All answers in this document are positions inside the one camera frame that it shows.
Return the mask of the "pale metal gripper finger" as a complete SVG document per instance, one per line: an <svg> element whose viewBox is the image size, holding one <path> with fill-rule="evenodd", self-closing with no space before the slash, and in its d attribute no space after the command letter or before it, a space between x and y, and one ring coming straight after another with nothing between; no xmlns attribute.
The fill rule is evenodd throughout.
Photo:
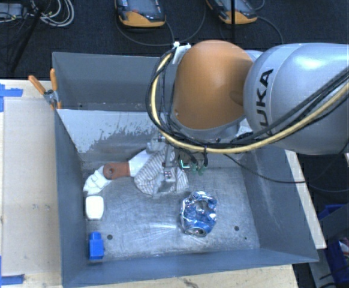
<svg viewBox="0 0 349 288"><path fill-rule="evenodd" d="M172 186L175 184L175 176L170 169L164 169L163 180L159 187L159 193L170 193Z"/></svg>

